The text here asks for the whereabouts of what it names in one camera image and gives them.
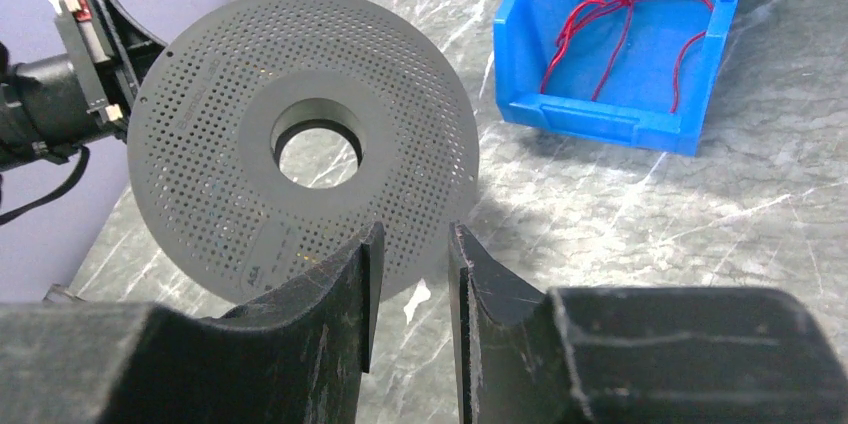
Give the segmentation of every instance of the marble tabletop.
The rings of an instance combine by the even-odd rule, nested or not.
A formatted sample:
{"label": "marble tabletop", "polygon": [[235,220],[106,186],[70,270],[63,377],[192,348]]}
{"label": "marble tabletop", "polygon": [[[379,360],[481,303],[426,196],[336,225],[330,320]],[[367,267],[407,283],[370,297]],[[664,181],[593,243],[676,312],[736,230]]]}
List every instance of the marble tabletop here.
{"label": "marble tabletop", "polygon": [[[539,288],[778,287],[848,361],[844,0],[741,0],[695,158],[504,123],[492,72],[500,0],[372,1],[433,40],[468,91],[481,155],[467,222],[496,259]],[[336,161],[314,179],[352,172]],[[162,253],[129,190],[71,291],[198,316],[232,306]],[[455,386],[446,274],[432,269],[381,304],[358,420],[457,422]]]}

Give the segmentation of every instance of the center hole of spool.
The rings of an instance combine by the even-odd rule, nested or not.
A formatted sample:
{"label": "center hole of spool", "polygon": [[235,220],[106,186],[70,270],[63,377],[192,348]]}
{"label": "center hole of spool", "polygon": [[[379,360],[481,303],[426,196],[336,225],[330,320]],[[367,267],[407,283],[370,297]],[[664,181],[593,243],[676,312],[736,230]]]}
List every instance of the center hole of spool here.
{"label": "center hole of spool", "polygon": [[280,172],[312,189],[338,186],[356,174],[363,142],[356,117],[327,99],[306,99],[278,118],[271,150]]}

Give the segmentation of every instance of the blue tray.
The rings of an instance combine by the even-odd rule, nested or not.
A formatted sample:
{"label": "blue tray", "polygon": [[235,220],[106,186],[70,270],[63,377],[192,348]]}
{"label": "blue tray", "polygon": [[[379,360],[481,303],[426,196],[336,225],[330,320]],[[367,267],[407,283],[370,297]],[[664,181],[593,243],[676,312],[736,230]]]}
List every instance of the blue tray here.
{"label": "blue tray", "polygon": [[[539,84],[566,17],[583,0],[503,0],[494,24],[496,101],[504,120],[631,147],[694,155],[738,0],[636,4],[630,33],[597,101],[591,101],[626,11],[576,35],[545,94]],[[678,53],[686,53],[680,102],[671,113]]]}

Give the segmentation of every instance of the round hole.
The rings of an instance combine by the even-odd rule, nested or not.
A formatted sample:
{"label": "round hole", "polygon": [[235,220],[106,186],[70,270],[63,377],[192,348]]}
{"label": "round hole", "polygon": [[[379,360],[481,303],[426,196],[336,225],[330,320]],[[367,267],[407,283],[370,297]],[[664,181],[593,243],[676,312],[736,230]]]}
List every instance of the round hole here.
{"label": "round hole", "polygon": [[311,189],[335,187],[358,169],[356,151],[341,134],[322,127],[295,134],[277,150],[280,172]]}

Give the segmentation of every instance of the coiled red cord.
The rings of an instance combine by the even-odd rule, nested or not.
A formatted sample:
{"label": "coiled red cord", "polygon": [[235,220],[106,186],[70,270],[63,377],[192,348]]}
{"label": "coiled red cord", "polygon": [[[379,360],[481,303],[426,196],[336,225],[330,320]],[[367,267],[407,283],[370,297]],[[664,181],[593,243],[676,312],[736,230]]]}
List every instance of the coiled red cord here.
{"label": "coiled red cord", "polygon": [[[604,70],[603,75],[601,76],[601,80],[598,83],[598,86],[595,88],[595,92],[592,93],[592,100],[595,101],[598,99],[598,96],[601,93],[604,85],[609,79],[610,73],[612,72],[612,68],[615,65],[616,58],[618,57],[621,48],[624,46],[624,43],[627,41],[627,34],[630,31],[630,24],[633,20],[633,8],[637,2],[642,1],[657,1],[657,0],[585,0],[577,5],[574,10],[568,15],[568,18],[565,21],[565,25],[557,36],[556,46],[559,48],[554,54],[554,57],[551,59],[550,64],[548,65],[547,70],[545,71],[545,76],[542,78],[542,84],[540,86],[539,92],[545,92],[547,88],[548,81],[550,81],[551,75],[554,72],[554,69],[559,64],[559,62],[565,56],[565,53],[568,51],[568,46],[571,43],[571,39],[574,35],[579,32],[581,29],[589,25],[590,23],[600,19],[604,16],[608,16],[616,11],[626,8],[627,16],[624,20],[624,26],[621,32],[621,37],[618,40],[618,43],[615,46],[615,49],[610,56],[609,61],[607,62],[607,67]],[[707,6],[707,9],[712,12],[713,3],[710,0],[696,0],[704,3]],[[580,14],[585,10],[592,8],[586,15],[582,18]],[[689,48],[706,36],[706,31],[700,32],[696,34],[694,37],[689,39],[686,44],[681,49],[680,54],[677,56],[677,61],[674,65],[674,74],[672,75],[672,87],[674,91],[674,100],[671,105],[671,113],[677,112],[677,107],[680,103],[680,68],[683,64],[683,58],[686,55],[686,51]]]}

